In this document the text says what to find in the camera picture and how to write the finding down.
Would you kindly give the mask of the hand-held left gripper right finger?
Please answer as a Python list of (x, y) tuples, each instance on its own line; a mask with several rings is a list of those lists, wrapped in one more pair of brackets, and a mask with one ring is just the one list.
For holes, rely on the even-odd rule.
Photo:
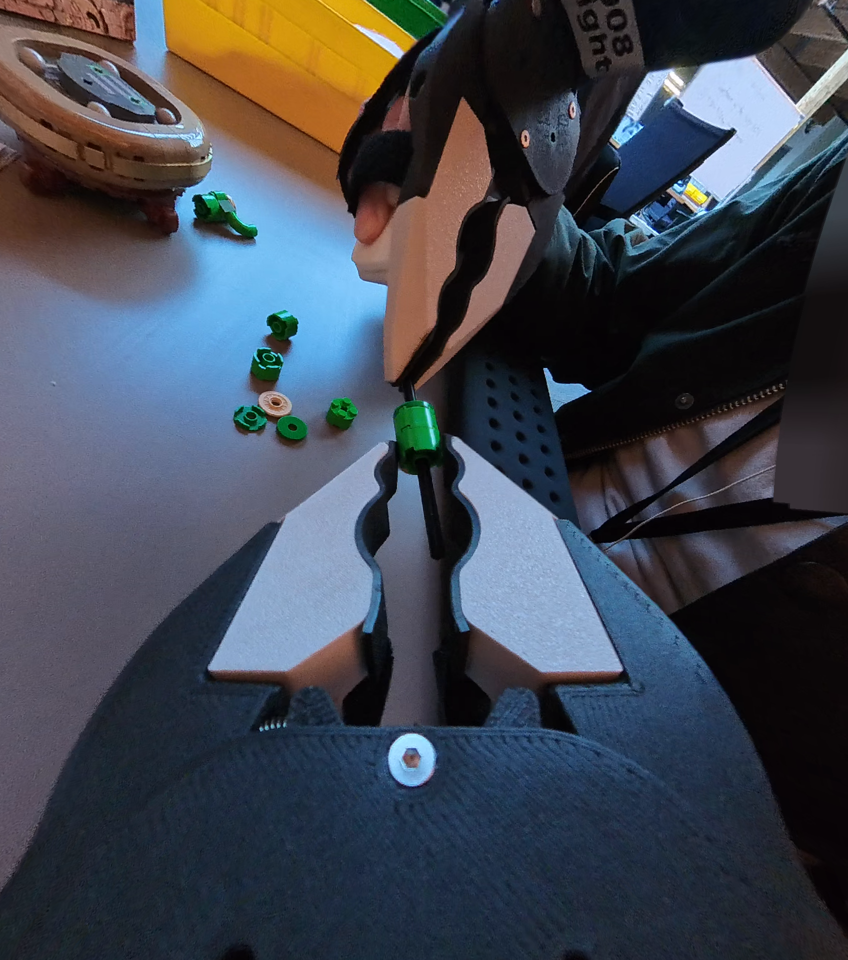
[(557, 518), (459, 438), (445, 439), (471, 523), (452, 575), (469, 631), (466, 676), (492, 701), (511, 688), (617, 680), (621, 660)]

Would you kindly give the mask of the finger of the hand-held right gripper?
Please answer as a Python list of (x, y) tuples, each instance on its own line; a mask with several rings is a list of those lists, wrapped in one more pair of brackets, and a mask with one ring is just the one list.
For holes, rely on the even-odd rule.
[(466, 216), (490, 210), (492, 253), (501, 201), (488, 200), (492, 172), (483, 125), (460, 100), (430, 191), (401, 202), (389, 227), (383, 369), (388, 382), (404, 378), (413, 357), (437, 328), (442, 289), (458, 266), (458, 241)]
[(421, 387), (465, 347), (504, 305), (536, 229), (523, 206), (484, 206), (466, 226), (460, 263), (438, 299), (440, 354), (423, 361)]

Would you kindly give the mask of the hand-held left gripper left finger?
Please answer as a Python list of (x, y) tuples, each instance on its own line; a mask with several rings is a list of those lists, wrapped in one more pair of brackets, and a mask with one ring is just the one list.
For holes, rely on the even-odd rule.
[(370, 674), (363, 641), (382, 613), (373, 557), (396, 489), (392, 441), (380, 442), (283, 518), (208, 670), (342, 703)]

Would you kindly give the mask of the grey desk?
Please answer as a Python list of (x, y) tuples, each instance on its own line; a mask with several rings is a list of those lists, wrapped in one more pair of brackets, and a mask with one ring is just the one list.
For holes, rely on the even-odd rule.
[[(0, 174), (0, 890), (98, 702), (168, 613), (266, 523), (394, 436), (384, 289), (351, 262), (333, 151), (166, 51), (137, 2), (135, 62), (190, 106), (214, 148), (204, 190), (260, 231), (161, 236), (97, 194), (39, 197)], [(289, 341), (266, 318), (298, 318)], [(284, 358), (275, 382), (253, 354)], [(277, 419), (233, 422), (264, 391)], [(358, 415), (326, 422), (335, 398)]]

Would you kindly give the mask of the person's right hand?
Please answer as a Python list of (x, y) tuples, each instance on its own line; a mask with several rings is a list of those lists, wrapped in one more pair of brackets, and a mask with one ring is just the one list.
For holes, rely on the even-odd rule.
[[(408, 95), (396, 98), (382, 121), (384, 132), (411, 129), (410, 99)], [(373, 182), (366, 186), (359, 198), (355, 214), (354, 236), (364, 245), (372, 245), (386, 229), (399, 202), (401, 188), (388, 182)]]

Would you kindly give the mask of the green bin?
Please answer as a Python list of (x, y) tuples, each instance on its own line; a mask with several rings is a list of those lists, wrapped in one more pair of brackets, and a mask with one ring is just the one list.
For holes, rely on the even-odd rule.
[(413, 38), (420, 40), (447, 21), (447, 12), (433, 1), (367, 1)]

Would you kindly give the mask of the black perforated rubber mat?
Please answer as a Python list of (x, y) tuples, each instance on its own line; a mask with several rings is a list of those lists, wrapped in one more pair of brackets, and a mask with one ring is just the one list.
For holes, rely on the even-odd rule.
[(448, 367), (445, 423), (559, 519), (578, 524), (543, 366), (499, 342), (469, 342)]

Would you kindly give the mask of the person's grey shirt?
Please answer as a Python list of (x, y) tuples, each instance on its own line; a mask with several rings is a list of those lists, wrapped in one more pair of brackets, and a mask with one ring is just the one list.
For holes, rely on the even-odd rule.
[[(659, 492), (773, 403), (774, 399), (768, 397), (602, 451), (586, 467), (571, 471), (581, 529), (589, 533), (621, 510)], [(778, 434), (778, 425), (772, 426), (650, 505), (639, 519), (651, 518), (667, 508), (672, 518), (687, 511), (769, 498), (775, 486)], [(847, 520), (831, 517), (673, 537), (632, 538), (610, 549), (608, 557), (665, 613), (671, 614)]]

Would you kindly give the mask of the person's dark jacket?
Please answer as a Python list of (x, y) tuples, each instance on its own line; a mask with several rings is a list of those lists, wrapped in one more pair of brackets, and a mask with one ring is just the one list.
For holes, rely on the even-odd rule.
[(628, 374), (558, 409), (555, 424), (568, 461), (629, 445), (679, 426), (775, 398), (788, 366), (753, 371), (667, 361), (649, 374)]

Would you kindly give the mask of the green curved brick piece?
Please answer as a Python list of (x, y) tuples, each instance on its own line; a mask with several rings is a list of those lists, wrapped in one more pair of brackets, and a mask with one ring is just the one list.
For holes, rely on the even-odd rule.
[(204, 224), (223, 224), (238, 236), (246, 239), (256, 238), (256, 225), (244, 222), (238, 215), (236, 205), (224, 191), (195, 193), (191, 197), (194, 217)]

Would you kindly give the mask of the yellow plastic bin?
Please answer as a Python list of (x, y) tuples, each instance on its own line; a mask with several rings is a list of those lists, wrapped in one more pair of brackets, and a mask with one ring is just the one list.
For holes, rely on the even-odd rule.
[(166, 46), (335, 152), (415, 39), (364, 1), (165, 1)]

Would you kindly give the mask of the white board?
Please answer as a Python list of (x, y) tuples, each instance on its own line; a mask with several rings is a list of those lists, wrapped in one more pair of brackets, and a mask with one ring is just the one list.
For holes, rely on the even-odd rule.
[(703, 66), (683, 90), (681, 102), (695, 117), (735, 131), (692, 174), (720, 200), (746, 182), (804, 119), (754, 56)]

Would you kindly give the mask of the brown brick-built pot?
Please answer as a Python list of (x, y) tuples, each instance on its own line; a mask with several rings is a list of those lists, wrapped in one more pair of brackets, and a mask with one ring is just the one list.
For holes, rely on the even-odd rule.
[(61, 34), (0, 25), (0, 120), (21, 141), (30, 189), (74, 183), (133, 201), (163, 234), (177, 231), (177, 198), (212, 165), (186, 104), (128, 61)]

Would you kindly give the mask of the black printed product box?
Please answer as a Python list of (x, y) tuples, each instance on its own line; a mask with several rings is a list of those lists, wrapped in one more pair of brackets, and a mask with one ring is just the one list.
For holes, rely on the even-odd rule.
[(134, 1), (0, 1), (0, 11), (135, 42)]

